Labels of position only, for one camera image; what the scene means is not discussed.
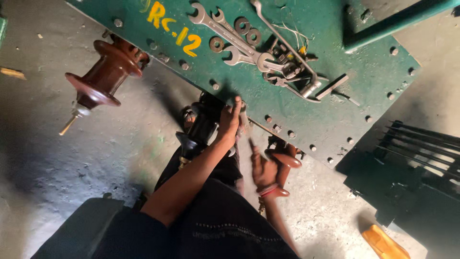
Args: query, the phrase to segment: brown ceramic insulator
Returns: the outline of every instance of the brown ceramic insulator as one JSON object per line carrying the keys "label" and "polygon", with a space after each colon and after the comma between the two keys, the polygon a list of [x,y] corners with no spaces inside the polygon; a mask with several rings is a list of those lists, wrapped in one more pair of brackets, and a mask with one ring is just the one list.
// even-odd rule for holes
{"label": "brown ceramic insulator", "polygon": [[65,73],[77,90],[77,102],[88,109],[101,104],[120,106],[120,101],[113,96],[115,91],[129,75],[141,77],[142,69],[150,60],[146,53],[131,43],[115,35],[112,39],[113,44],[94,41],[94,48],[101,58],[86,75],[79,77]]}

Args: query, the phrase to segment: green metal plate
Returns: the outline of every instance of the green metal plate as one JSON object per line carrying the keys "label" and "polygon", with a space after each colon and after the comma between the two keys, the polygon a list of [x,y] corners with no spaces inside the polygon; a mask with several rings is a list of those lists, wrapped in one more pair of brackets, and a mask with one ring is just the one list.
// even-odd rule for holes
{"label": "green metal plate", "polygon": [[0,48],[1,43],[5,39],[6,36],[6,26],[8,25],[8,20],[0,16]]}
{"label": "green metal plate", "polygon": [[[338,90],[357,100],[360,107],[332,95],[324,97],[319,104],[309,103],[287,89],[265,82],[254,65],[226,65],[222,59],[227,58],[229,53],[214,53],[209,48],[209,39],[216,34],[205,25],[193,24],[188,19],[187,15],[195,12],[195,8],[188,1],[160,1],[165,8],[162,19],[176,20],[167,23],[169,31],[162,27],[162,19],[158,24],[159,28],[148,21],[153,0],[68,0],[68,3],[154,57],[158,57],[160,53],[167,55],[170,60],[165,65],[198,88],[224,101],[229,101],[234,93],[240,94],[248,103],[247,112],[253,121],[267,129],[271,129],[274,124],[280,125],[282,130],[277,134],[279,137],[329,167],[334,167],[346,151],[351,149],[352,145],[347,143],[347,138],[353,138],[356,143],[370,129],[372,123],[367,123],[365,117],[371,116],[375,122],[399,97],[400,93],[396,93],[396,89],[412,83],[414,77],[409,76],[409,68],[419,68],[415,59],[391,36],[367,45],[353,54],[344,52],[344,18],[351,18],[356,23],[356,31],[374,22],[370,18],[366,24],[361,23],[360,15],[365,8],[358,0],[351,1],[354,12],[349,17],[344,17],[341,0],[262,0],[262,13],[269,21],[280,24],[279,7],[290,7],[299,31],[310,38],[314,35],[308,53],[315,54],[319,61],[310,62],[313,69],[331,80],[346,73],[350,79]],[[262,42],[258,49],[272,35],[249,0],[202,0],[200,3],[209,11],[209,15],[211,11],[217,13],[216,6],[219,6],[232,25],[238,17],[245,16],[262,33]],[[284,11],[284,21],[293,27],[288,12]],[[114,26],[116,18],[123,21],[122,27]],[[184,28],[188,29],[188,36],[178,45],[177,38]],[[296,47],[292,33],[282,29],[280,33]],[[196,54],[195,57],[184,51],[184,47],[192,43],[189,39],[194,39],[193,36],[189,38],[190,35],[201,38],[199,47],[191,50]],[[149,48],[152,40],[157,43],[156,50]],[[397,56],[390,55],[392,46],[398,47]],[[179,64],[181,60],[185,60],[190,69],[182,70]],[[210,83],[212,81],[220,85],[219,90],[213,90]],[[389,92],[396,96],[394,100],[387,98]],[[265,123],[266,115],[273,118],[272,123]],[[295,132],[295,138],[288,137],[289,130]],[[317,151],[312,152],[310,145],[315,145]],[[328,158],[333,158],[334,163],[329,164]]]}

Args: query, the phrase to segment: person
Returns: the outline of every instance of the person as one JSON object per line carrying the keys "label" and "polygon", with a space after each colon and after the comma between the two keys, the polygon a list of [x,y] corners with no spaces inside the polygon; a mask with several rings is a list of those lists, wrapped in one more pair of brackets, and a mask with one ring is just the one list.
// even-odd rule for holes
{"label": "person", "polygon": [[141,211],[114,217],[93,258],[298,258],[275,197],[267,191],[275,185],[276,163],[253,146],[253,181],[264,193],[265,219],[238,191],[239,165],[229,162],[238,162],[238,152],[225,157],[236,142],[241,105],[235,97],[233,107],[221,112],[215,141],[169,173],[178,166],[173,156]]}

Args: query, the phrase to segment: green metal frame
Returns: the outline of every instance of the green metal frame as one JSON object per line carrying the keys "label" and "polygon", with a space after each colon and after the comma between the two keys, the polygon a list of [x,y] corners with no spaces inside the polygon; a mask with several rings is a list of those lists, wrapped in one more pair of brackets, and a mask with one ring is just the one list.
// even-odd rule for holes
{"label": "green metal frame", "polygon": [[422,0],[393,14],[369,28],[345,40],[345,51],[353,52],[369,43],[392,35],[412,24],[416,24],[445,10],[460,5],[460,0]]}
{"label": "green metal frame", "polygon": [[0,48],[1,43],[5,39],[6,36],[6,26],[8,25],[8,19],[0,17]]}
{"label": "green metal frame", "polygon": [[[160,59],[160,54],[170,59],[166,66],[176,71],[181,77],[196,87],[208,91],[219,99],[230,103],[230,98],[240,94],[248,103],[248,116],[260,127],[270,130],[277,124],[282,127],[276,135],[295,145],[308,155],[323,162],[330,168],[336,163],[329,164],[328,158],[338,162],[351,148],[347,139],[355,140],[370,129],[372,123],[367,123],[365,117],[371,116],[374,122],[383,115],[390,105],[399,97],[396,89],[411,84],[415,77],[408,73],[410,68],[418,69],[420,65],[410,54],[399,45],[393,37],[386,37],[351,55],[343,51],[343,31],[345,14],[342,0],[263,0],[262,13],[271,22],[281,23],[280,7],[288,6],[299,31],[309,38],[308,53],[315,54],[319,60],[310,62],[312,68],[321,76],[333,81],[346,73],[349,80],[337,88],[338,91],[357,100],[361,106],[340,100],[328,95],[319,104],[309,103],[291,93],[288,89],[270,85],[262,78],[261,72],[254,65],[237,64],[228,66],[223,59],[230,54],[227,52],[213,53],[209,49],[209,40],[216,34],[205,25],[193,24],[188,15],[193,15],[195,8],[185,0],[161,0],[165,8],[163,18],[172,18],[176,22],[168,22],[166,31],[161,21],[158,28],[147,19],[154,0],[67,0],[67,2],[105,26],[123,39]],[[245,16],[254,28],[260,30],[262,41],[257,49],[263,51],[271,42],[272,32],[257,16],[249,0],[214,1],[201,0],[200,3],[209,11],[216,13],[219,6],[224,11],[226,20],[233,22]],[[349,4],[356,10],[349,15],[354,28],[363,29],[359,15],[366,9],[359,0],[350,0]],[[288,26],[293,27],[288,12],[283,10],[283,19]],[[114,20],[123,21],[122,27],[115,27]],[[181,31],[187,28],[187,37],[181,44],[176,44]],[[284,29],[279,29],[283,37],[296,47],[295,36]],[[198,35],[201,44],[191,50],[196,54],[192,57],[183,50],[184,46],[192,43]],[[150,45],[155,42],[157,48],[152,50]],[[397,56],[390,55],[390,48],[398,47]],[[186,61],[190,68],[183,70],[181,62]],[[220,85],[219,90],[213,90],[212,83]],[[396,98],[389,100],[387,94],[392,92]],[[265,116],[272,117],[272,123],[265,123]],[[288,131],[296,134],[289,138]],[[310,150],[310,145],[317,147],[316,152]]]}

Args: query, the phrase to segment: open-end wrench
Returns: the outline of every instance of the open-end wrench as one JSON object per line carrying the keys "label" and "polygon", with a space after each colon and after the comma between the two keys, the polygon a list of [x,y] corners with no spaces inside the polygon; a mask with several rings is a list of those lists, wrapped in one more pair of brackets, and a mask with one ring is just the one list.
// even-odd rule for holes
{"label": "open-end wrench", "polygon": [[211,17],[209,17],[209,15],[206,13],[206,10],[204,9],[203,5],[201,5],[200,3],[193,3],[191,5],[192,7],[198,10],[197,16],[194,17],[189,15],[189,19],[191,22],[193,22],[194,24],[204,24],[210,29],[212,29],[219,36],[226,39],[228,42],[237,47],[241,52],[246,54],[248,57],[251,57],[253,61],[256,63],[257,68],[261,72],[270,71],[269,68],[264,67],[264,61],[266,59],[275,60],[275,58],[270,53],[260,53],[258,51],[255,51],[251,47],[251,45],[233,36],[229,31],[227,31],[226,28],[222,27],[222,25],[212,20]]}
{"label": "open-end wrench", "polygon": [[244,39],[235,31],[235,29],[225,20],[224,12],[219,8],[217,8],[217,11],[219,11],[219,14],[217,15],[211,13],[213,20],[224,26],[231,34],[235,35],[235,37],[241,41],[244,41]]}
{"label": "open-end wrench", "polygon": [[[238,63],[248,63],[248,64],[253,64],[254,60],[243,53],[241,53],[237,47],[235,46],[228,46],[224,49],[224,51],[230,51],[231,52],[231,59],[230,60],[225,60],[224,62],[227,65],[236,65]],[[283,72],[283,69],[286,67],[286,65],[280,65],[276,63],[272,63],[269,61],[264,62],[264,67],[269,68],[270,70],[278,71],[278,72]]]}
{"label": "open-end wrench", "polygon": [[287,40],[285,40],[281,34],[278,33],[278,31],[270,24],[267,19],[264,18],[262,15],[262,3],[260,3],[259,0],[250,0],[251,4],[256,8],[257,11],[257,16],[270,28],[270,30],[275,33],[276,37],[281,40],[284,45],[292,52],[292,54],[302,62],[302,64],[305,66],[305,68],[308,70],[308,72],[311,73],[311,80],[310,82],[300,91],[303,97],[307,98],[309,95],[313,93],[315,89],[321,86],[321,82],[318,81],[318,74],[307,64],[307,62],[297,53],[297,51],[289,44]]}

